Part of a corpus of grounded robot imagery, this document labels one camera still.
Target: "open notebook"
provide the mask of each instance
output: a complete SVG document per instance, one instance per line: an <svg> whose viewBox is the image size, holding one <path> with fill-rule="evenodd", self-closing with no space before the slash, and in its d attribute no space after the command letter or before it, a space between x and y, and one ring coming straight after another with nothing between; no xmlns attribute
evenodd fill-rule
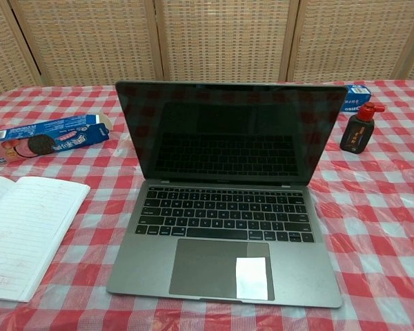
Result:
<svg viewBox="0 0 414 331"><path fill-rule="evenodd" d="M0 177L0 299L29 301L89 186L43 177Z"/></svg>

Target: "white paper on touchpad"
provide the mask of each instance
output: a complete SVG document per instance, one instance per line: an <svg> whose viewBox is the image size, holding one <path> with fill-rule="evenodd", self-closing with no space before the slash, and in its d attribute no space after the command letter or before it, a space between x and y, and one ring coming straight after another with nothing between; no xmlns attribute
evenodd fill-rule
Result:
<svg viewBox="0 0 414 331"><path fill-rule="evenodd" d="M265 257L236 258L236 297L268 300Z"/></svg>

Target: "laptop screen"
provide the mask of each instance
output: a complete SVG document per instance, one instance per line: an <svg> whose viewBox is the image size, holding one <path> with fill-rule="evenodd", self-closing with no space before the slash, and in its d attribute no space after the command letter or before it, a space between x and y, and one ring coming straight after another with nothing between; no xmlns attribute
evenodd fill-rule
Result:
<svg viewBox="0 0 414 331"><path fill-rule="evenodd" d="M147 179L306 185L344 86L118 82Z"/></svg>

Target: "silver laptop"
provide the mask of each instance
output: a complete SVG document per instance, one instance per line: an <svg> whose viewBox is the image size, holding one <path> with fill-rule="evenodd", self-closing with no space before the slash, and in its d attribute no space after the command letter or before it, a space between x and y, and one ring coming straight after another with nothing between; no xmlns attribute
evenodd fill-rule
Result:
<svg viewBox="0 0 414 331"><path fill-rule="evenodd" d="M341 306L307 185L344 86L116 89L146 180L107 291Z"/></svg>

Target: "touchpad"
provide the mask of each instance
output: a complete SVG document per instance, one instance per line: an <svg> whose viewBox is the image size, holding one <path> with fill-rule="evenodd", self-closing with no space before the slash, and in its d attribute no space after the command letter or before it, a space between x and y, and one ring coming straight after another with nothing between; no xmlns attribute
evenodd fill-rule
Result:
<svg viewBox="0 0 414 331"><path fill-rule="evenodd" d="M274 300L267 243L180 239L171 294Z"/></svg>

